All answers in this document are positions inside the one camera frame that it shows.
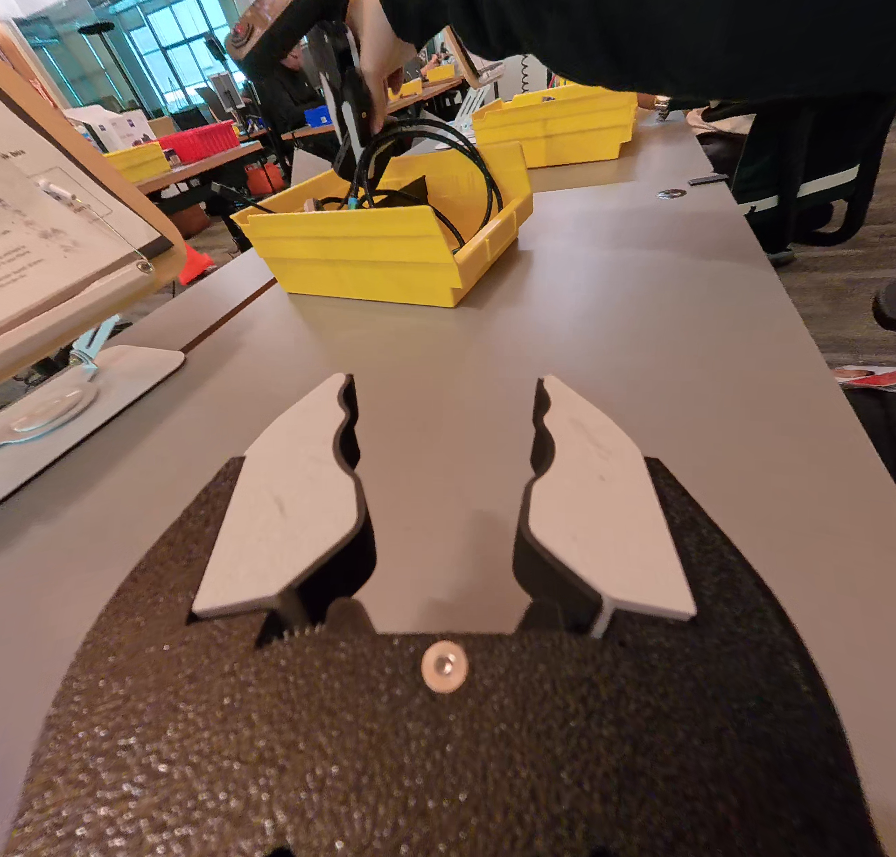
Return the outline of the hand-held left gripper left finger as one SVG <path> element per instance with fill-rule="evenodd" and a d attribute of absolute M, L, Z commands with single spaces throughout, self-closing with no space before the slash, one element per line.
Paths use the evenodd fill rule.
<path fill-rule="evenodd" d="M 278 416 L 245 451 L 192 604 L 196 619 L 273 613 L 284 627 L 324 623 L 376 566 L 357 474 L 355 381 L 336 373 Z"/>

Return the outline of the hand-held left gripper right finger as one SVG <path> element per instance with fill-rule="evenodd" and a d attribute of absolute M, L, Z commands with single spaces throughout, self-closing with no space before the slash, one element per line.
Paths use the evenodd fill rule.
<path fill-rule="evenodd" d="M 600 639 L 618 613 L 692 620 L 696 601 L 633 438 L 554 375 L 537 381 L 532 426 L 512 551 L 530 603 L 516 632 Z"/>

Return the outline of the yellow plastic bin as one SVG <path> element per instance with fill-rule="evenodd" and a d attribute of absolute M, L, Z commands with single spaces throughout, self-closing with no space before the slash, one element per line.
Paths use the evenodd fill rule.
<path fill-rule="evenodd" d="M 493 101 L 472 115 L 479 147 L 518 142 L 529 169 L 615 160 L 633 136 L 634 92 L 567 84 Z"/>
<path fill-rule="evenodd" d="M 132 183 L 155 179 L 172 171 L 171 164 L 158 141 L 106 153 L 104 157 Z"/>
<path fill-rule="evenodd" d="M 503 200 L 484 227 L 485 179 L 451 149 L 402 155 L 385 170 L 385 189 L 426 176 L 428 206 L 339 209 L 350 184 L 326 171 L 233 220 L 289 293 L 451 309 L 517 240 L 533 211 L 521 145 L 480 153 Z M 325 211 L 303 213 L 308 197 L 323 201 Z"/>

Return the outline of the grey desk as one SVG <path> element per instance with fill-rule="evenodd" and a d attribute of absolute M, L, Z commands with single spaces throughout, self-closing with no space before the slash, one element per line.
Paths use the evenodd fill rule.
<path fill-rule="evenodd" d="M 537 379 L 660 459 L 785 608 L 894 855 L 894 485 L 682 122 L 621 159 L 536 172 L 534 210 L 456 309 L 289 295 L 249 252 L 109 344 L 185 364 L 2 504 L 2 847 L 76 648 L 231 457 L 334 372 L 355 376 L 377 565 L 397 634 L 507 632 Z"/>

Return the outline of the person's right hand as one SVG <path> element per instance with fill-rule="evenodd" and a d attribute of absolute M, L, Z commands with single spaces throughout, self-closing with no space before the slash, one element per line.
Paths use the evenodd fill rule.
<path fill-rule="evenodd" d="M 390 90 L 398 91 L 405 64 L 417 54 L 392 29 L 380 0 L 349 0 L 346 13 L 359 49 L 359 69 L 369 91 L 369 127 L 378 134 L 385 123 Z"/>

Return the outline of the red plastic bin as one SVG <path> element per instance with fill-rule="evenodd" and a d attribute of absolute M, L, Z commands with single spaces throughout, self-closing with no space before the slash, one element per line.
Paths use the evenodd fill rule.
<path fill-rule="evenodd" d="M 241 146 L 234 124 L 226 121 L 165 134 L 157 141 L 163 151 L 173 152 L 181 165 L 200 162 Z"/>

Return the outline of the black floor lamp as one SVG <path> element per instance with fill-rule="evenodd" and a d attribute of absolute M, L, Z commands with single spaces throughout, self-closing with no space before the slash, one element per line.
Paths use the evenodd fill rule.
<path fill-rule="evenodd" d="M 114 32 L 115 29 L 116 29 L 115 23 L 112 22 L 111 20 L 106 20 L 106 21 L 98 21 L 98 22 L 92 22 L 92 23 L 87 23 L 87 24 L 81 25 L 78 27 L 78 32 L 79 32 L 79 34 L 82 34 L 85 38 L 87 38 L 87 37 L 99 38 L 100 42 L 102 43 L 102 45 L 104 46 L 104 48 L 106 50 L 106 53 L 109 56 L 109 58 L 113 61 L 115 66 L 118 68 L 118 71 L 119 71 L 122 79 L 124 79 L 124 81 L 129 86 L 130 90 L 132 91 L 133 99 L 136 101 L 138 107 L 140 108 L 140 110 L 142 112 L 146 113 L 147 107 L 141 99 L 140 91 L 137 88 L 137 85 L 131 78 L 129 72 L 127 71 L 126 67 L 124 66 L 120 57 L 118 56 L 114 47 L 112 46 L 110 40 L 108 39 L 108 34 Z"/>

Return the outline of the clear round disc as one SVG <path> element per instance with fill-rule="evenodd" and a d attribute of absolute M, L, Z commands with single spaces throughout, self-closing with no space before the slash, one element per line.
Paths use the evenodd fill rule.
<path fill-rule="evenodd" d="M 99 388 L 92 381 L 35 390 L 1 411 L 1 445 L 14 446 L 61 429 L 92 406 Z"/>

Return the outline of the orange traffic cone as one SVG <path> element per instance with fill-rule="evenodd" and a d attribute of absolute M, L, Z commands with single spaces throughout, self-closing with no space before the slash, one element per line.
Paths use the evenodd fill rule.
<path fill-rule="evenodd" d="M 206 253 L 197 251 L 189 243 L 185 244 L 185 262 L 177 276 L 181 287 L 202 278 L 217 268 L 215 261 Z"/>

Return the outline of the red and white magazine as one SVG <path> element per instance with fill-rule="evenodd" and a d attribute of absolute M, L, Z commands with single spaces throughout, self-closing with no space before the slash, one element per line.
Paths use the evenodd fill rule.
<path fill-rule="evenodd" d="M 832 373 L 843 388 L 895 392 L 895 367 L 846 365 L 833 369 Z"/>

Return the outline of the wooden document stand with papers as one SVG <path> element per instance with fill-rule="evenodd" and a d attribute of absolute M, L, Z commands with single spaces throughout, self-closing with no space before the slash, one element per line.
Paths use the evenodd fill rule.
<path fill-rule="evenodd" d="M 2 28 L 1 380 L 172 282 L 175 225 L 21 63 Z"/>

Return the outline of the grey stand base plate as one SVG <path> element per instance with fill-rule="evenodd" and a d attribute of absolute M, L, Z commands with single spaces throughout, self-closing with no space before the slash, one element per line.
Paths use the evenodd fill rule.
<path fill-rule="evenodd" d="M 21 445 L 1 445 L 1 499 L 7 499 L 36 478 L 96 431 L 171 377 L 185 363 L 182 351 L 118 345 L 104 349 L 96 359 L 98 372 L 89 381 L 99 388 L 98 397 L 83 414 L 51 434 Z M 78 370 L 65 370 L 42 386 L 86 381 Z"/>

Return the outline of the light blue stand bracket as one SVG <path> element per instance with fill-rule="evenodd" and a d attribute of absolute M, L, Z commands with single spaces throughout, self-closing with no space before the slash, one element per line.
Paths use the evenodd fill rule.
<path fill-rule="evenodd" d="M 82 372 L 85 380 L 94 377 L 98 372 L 98 354 L 119 322 L 120 316 L 115 314 L 79 336 L 71 345 L 68 368 Z"/>

